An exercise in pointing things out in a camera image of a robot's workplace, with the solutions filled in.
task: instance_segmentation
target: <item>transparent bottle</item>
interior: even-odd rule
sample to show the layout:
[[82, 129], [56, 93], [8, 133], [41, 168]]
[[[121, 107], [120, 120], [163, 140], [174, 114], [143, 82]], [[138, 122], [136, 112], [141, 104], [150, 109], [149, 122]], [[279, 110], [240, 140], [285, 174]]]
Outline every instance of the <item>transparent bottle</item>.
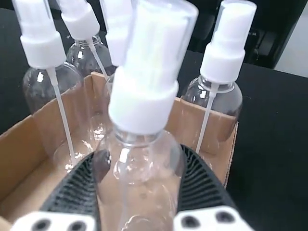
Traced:
[[189, 132], [178, 134], [180, 141], [196, 150], [213, 168], [219, 167], [217, 156], [224, 154], [228, 141], [232, 142], [229, 138], [242, 107], [243, 96], [235, 81], [256, 9], [247, 1], [223, 6], [216, 32], [205, 49], [200, 76], [181, 97], [179, 131]]
[[167, 131], [141, 136], [114, 126], [93, 158], [106, 230], [172, 230], [183, 167], [182, 149]]
[[185, 156], [164, 127], [197, 16], [183, 0], [136, 2], [126, 57], [105, 88], [112, 127], [93, 157], [104, 230], [172, 230]]
[[[90, 109], [84, 79], [76, 68], [64, 63], [55, 68], [58, 88], [64, 105], [75, 161], [93, 151]], [[23, 91], [31, 114], [40, 131], [46, 153], [66, 171], [74, 165], [56, 99], [55, 90], [46, 70], [29, 68], [23, 79]]]
[[[211, 85], [210, 81], [199, 76], [190, 82], [180, 99], [183, 105], [180, 115], [180, 130], [193, 128], [191, 130], [194, 131], [193, 134], [190, 133], [189, 137], [181, 134], [180, 141], [194, 150], [198, 143], [202, 119], [210, 98]], [[235, 82], [219, 85], [199, 152], [208, 165], [211, 165], [209, 160], [211, 155], [218, 154], [224, 148], [225, 141], [230, 138], [240, 115], [242, 102], [242, 92]], [[196, 113], [192, 110], [195, 107], [191, 104], [203, 107], [203, 112]]]
[[[107, 75], [113, 76], [116, 67], [111, 63], [108, 48], [101, 42], [99, 35], [92, 37], [92, 40]], [[91, 72], [102, 73], [87, 41], [76, 40], [67, 53], [67, 61], [73, 64], [83, 77], [90, 75]], [[106, 118], [108, 121], [106, 106], [101, 105], [101, 102], [102, 99], [96, 99], [94, 101], [96, 105], [93, 106], [95, 109], [91, 117], [94, 138], [97, 141], [100, 141], [104, 137], [106, 133]]]
[[[102, 43], [99, 35], [93, 36], [92, 40], [107, 75], [113, 75], [115, 73], [116, 67], [111, 63], [108, 48]], [[68, 50], [66, 58], [70, 64], [77, 68], [83, 77], [90, 75], [91, 72], [94, 71], [102, 73], [87, 41], [75, 40], [75, 43]]]

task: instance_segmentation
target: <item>cardboard flap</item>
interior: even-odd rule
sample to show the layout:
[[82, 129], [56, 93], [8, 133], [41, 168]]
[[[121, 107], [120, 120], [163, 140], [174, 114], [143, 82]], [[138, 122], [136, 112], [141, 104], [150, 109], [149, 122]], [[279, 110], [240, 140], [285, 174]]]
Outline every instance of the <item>cardboard flap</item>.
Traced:
[[0, 200], [2, 200], [47, 156], [32, 116], [28, 116], [3, 133], [0, 143]]

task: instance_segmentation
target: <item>screw hole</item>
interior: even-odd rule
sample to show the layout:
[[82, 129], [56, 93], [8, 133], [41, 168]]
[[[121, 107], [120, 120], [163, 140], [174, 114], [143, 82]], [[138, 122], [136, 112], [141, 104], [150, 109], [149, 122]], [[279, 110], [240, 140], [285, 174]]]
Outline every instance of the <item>screw hole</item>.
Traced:
[[76, 221], [68, 227], [68, 231], [85, 231], [86, 224], [82, 221]]
[[216, 214], [216, 219], [220, 223], [232, 223], [235, 221], [235, 218], [232, 214], [228, 212], [219, 212]]
[[200, 226], [200, 222], [192, 216], [186, 216], [182, 218], [182, 226], [185, 228], [197, 228]]
[[48, 219], [39, 220], [32, 226], [32, 231], [46, 231], [48, 230], [50, 223], [51, 222]]

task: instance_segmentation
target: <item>white plastic tube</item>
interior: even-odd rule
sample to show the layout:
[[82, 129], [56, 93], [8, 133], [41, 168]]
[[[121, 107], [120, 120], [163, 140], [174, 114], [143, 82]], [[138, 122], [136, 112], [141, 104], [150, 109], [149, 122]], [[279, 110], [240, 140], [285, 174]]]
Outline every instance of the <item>white plastic tube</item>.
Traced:
[[103, 73], [103, 75], [105, 77], [105, 80], [107, 81], [109, 76], [107, 75], [107, 72], [106, 72], [106, 70], [105, 70], [105, 68], [104, 68], [104, 66], [103, 66], [103, 64], [101, 62], [101, 59], [99, 58], [99, 56], [98, 56], [98, 54], [96, 52], [96, 49], [95, 49], [95, 46], [93, 44], [92, 39], [88, 40], [87, 42], [89, 44], [90, 50], [91, 50], [92, 54], [94, 55], [94, 58], [95, 58], [95, 60], [96, 60], [96, 62], [98, 64], [98, 66], [100, 67], [100, 69], [101, 69], [101, 71], [102, 71], [102, 73]]
[[76, 164], [75, 152], [74, 152], [74, 148], [73, 148], [71, 133], [70, 133], [70, 130], [69, 130], [69, 127], [68, 127], [68, 122], [67, 122], [67, 118], [66, 118], [64, 105], [63, 105], [63, 102], [62, 102], [62, 98], [61, 98], [61, 94], [60, 94], [60, 90], [59, 90], [59, 86], [58, 86], [56, 70], [53, 67], [53, 68], [46, 69], [46, 71], [47, 71], [47, 74], [50, 78], [54, 92], [56, 94], [56, 99], [57, 99], [59, 109], [60, 109], [60, 114], [61, 114], [64, 130], [65, 130], [65, 135], [66, 135], [66, 140], [67, 140], [67, 144], [68, 144], [69, 154], [70, 154], [70, 157], [71, 157], [71, 162], [72, 162], [72, 165], [75, 166], [75, 164]]
[[207, 106], [206, 106], [206, 109], [205, 109], [205, 114], [204, 114], [204, 117], [203, 117], [203, 122], [202, 122], [201, 131], [200, 131], [200, 135], [199, 135], [199, 140], [198, 140], [197, 148], [196, 148], [197, 153], [200, 152], [201, 144], [202, 144], [203, 137], [204, 137], [204, 134], [205, 134], [206, 125], [207, 125], [207, 122], [208, 122], [208, 118], [210, 117], [213, 101], [216, 97], [218, 86], [219, 86], [219, 84], [212, 83], [212, 87], [211, 87], [211, 90], [209, 92], [209, 99], [208, 99], [208, 103], [207, 103]]

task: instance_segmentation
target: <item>white spray nozzle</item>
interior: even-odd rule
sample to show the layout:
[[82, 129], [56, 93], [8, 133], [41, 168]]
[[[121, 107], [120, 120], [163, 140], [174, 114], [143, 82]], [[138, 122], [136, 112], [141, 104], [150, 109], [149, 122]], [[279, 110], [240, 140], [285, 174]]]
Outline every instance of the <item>white spray nozzle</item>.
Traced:
[[137, 1], [109, 104], [110, 118], [121, 130], [154, 134], [165, 127], [197, 16], [197, 8], [184, 0]]
[[107, 29], [106, 41], [114, 66], [123, 63], [132, 16], [130, 0], [100, 0]]
[[206, 46], [200, 74], [213, 83], [227, 84], [238, 78], [257, 9], [254, 3], [247, 2], [225, 6], [212, 41]]
[[195, 6], [186, 1], [138, 1], [123, 65], [125, 71], [149, 90], [172, 86], [197, 15]]
[[13, 0], [29, 65], [46, 69], [66, 60], [59, 32], [56, 31], [47, 0]]
[[228, 10], [222, 14], [217, 31], [213, 35], [212, 45], [223, 46], [225, 43], [226, 48], [242, 50], [257, 6], [255, 4], [232, 3], [226, 9]]
[[219, 25], [220, 18], [221, 18], [223, 10], [226, 8], [226, 6], [228, 4], [231, 4], [231, 3], [247, 4], [247, 5], [251, 5], [255, 9], [257, 9], [257, 6], [253, 2], [247, 1], [247, 0], [224, 0], [224, 1], [222, 1], [221, 4], [220, 4], [219, 11], [218, 11], [218, 15], [217, 15], [217, 19], [216, 19], [216, 23], [215, 23], [215, 28], [214, 28], [213, 34], [215, 34], [215, 32], [217, 31], [217, 28], [218, 28], [218, 25]]
[[87, 40], [98, 34], [100, 24], [92, 6], [85, 0], [57, 0], [61, 17], [74, 40]]

